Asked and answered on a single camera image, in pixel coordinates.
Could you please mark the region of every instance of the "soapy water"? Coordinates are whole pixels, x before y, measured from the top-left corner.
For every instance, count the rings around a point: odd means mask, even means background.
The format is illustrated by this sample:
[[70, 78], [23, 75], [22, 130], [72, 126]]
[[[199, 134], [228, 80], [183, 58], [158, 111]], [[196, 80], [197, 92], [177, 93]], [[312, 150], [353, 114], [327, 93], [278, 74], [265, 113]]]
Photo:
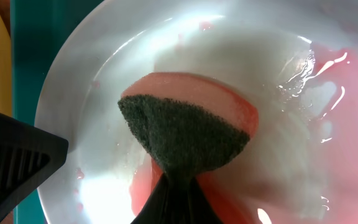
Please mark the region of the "soapy water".
[[[158, 181], [159, 168], [128, 137], [126, 124], [112, 115], [119, 113], [115, 102], [123, 86], [155, 71], [216, 79], [260, 113], [259, 131], [244, 152], [198, 177], [225, 223], [258, 223], [267, 217], [286, 224], [358, 223], [357, 50], [330, 50], [279, 30], [243, 26], [211, 22], [205, 29], [195, 23], [174, 31], [143, 32], [119, 52], [138, 66], [112, 60], [101, 69], [90, 84], [83, 116], [87, 128], [78, 138], [108, 139], [104, 145], [111, 146], [93, 148], [92, 154], [79, 158], [101, 164], [91, 171], [83, 169], [87, 178], [82, 180], [80, 198], [93, 220], [119, 211], [117, 219], [128, 223]], [[158, 53], [151, 57], [150, 52]], [[102, 150], [112, 151], [112, 156], [100, 158]], [[91, 178], [96, 171], [106, 176], [100, 184]], [[110, 197], [103, 193], [107, 189], [120, 193]], [[131, 195], [131, 217], [125, 192]], [[101, 201], [109, 202], [105, 209], [98, 206]]]
[[[325, 88], [319, 90], [318, 88], [322, 86], [325, 86]], [[326, 102], [319, 106], [320, 109], [316, 110], [313, 107], [308, 90], [323, 91], [323, 93], [325, 91], [332, 96], [326, 97]], [[308, 158], [302, 158], [302, 162], [294, 166], [287, 165], [288, 169], [304, 169], [303, 172], [289, 174], [289, 176], [294, 177], [289, 177], [288, 183], [285, 184], [280, 181], [275, 183], [273, 181], [271, 186], [262, 183], [262, 185], [255, 186], [255, 188], [259, 188], [257, 189], [258, 192], [247, 189], [250, 187], [247, 182], [244, 185], [238, 184], [239, 170], [243, 168], [236, 170], [237, 172], [232, 172], [233, 179], [230, 177], [219, 178], [219, 175], [213, 178], [213, 174], [198, 177], [200, 186], [214, 211], [224, 223], [252, 223], [251, 217], [254, 217], [254, 219], [256, 217], [256, 215], [251, 215], [252, 212], [257, 211], [260, 221], [262, 221], [261, 216], [265, 218], [267, 213], [261, 208], [251, 212], [249, 210], [255, 205], [263, 207], [264, 204], [270, 218], [280, 220], [280, 223], [309, 223], [313, 220], [324, 223], [355, 223], [357, 221], [355, 219], [343, 220], [342, 218], [347, 212], [358, 213], [358, 205], [355, 205], [358, 200], [357, 51], [353, 49], [333, 51], [323, 45], [312, 43], [310, 54], [307, 56], [301, 71], [277, 85], [277, 89], [272, 91], [272, 97], [279, 98], [279, 101], [283, 103], [280, 105], [280, 112], [282, 113], [275, 114], [277, 120], [298, 127], [295, 128], [297, 130], [291, 127], [292, 130], [289, 131], [284, 127], [278, 127], [279, 124], [277, 123], [272, 123], [270, 129], [279, 129], [278, 132], [281, 133], [282, 141], [288, 142], [292, 141], [288, 133], [304, 129], [302, 131], [307, 136], [305, 139], [307, 151], [315, 152], [304, 152], [305, 155], [303, 156]], [[310, 101], [309, 106], [305, 106], [307, 101]], [[264, 131], [263, 135], [269, 136], [269, 133]], [[147, 182], [147, 180], [142, 181], [141, 178], [149, 177], [144, 172], [152, 173], [151, 189], [155, 187], [160, 177], [161, 171], [158, 166], [152, 162], [151, 167], [151, 170], [149, 164], [139, 167], [134, 176], [131, 195], [132, 209], [135, 215], [141, 211], [143, 204], [150, 195], [149, 190], [141, 192], [141, 189], [145, 189], [141, 185]], [[229, 173], [230, 168], [228, 167], [226, 167], [226, 171], [221, 171], [222, 174], [224, 173], [223, 175]], [[310, 177], [297, 177], [297, 174], [306, 174]], [[217, 182], [226, 182], [226, 186]], [[227, 184], [227, 182], [234, 186], [237, 185], [237, 188], [228, 188], [227, 186], [230, 184]], [[346, 199], [343, 199], [341, 194], [346, 194]], [[344, 201], [348, 200], [347, 197], [349, 196], [354, 198], [353, 205], [350, 206], [353, 208], [352, 211], [348, 211], [349, 202]], [[251, 198], [251, 201], [254, 198], [262, 201], [262, 203], [255, 202], [250, 205], [252, 203], [246, 202], [247, 198]], [[277, 206], [278, 209], [271, 208], [271, 205]]]

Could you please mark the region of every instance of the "sponge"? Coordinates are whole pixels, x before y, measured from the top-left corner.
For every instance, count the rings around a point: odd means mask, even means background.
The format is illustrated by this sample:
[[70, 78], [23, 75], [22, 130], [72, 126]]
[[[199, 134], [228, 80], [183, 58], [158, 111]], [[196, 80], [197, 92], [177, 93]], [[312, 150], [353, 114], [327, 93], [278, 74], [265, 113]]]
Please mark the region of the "sponge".
[[164, 172], [132, 223], [221, 223], [195, 176], [242, 152], [256, 132], [257, 110], [228, 88], [187, 73], [151, 73], [118, 105]]

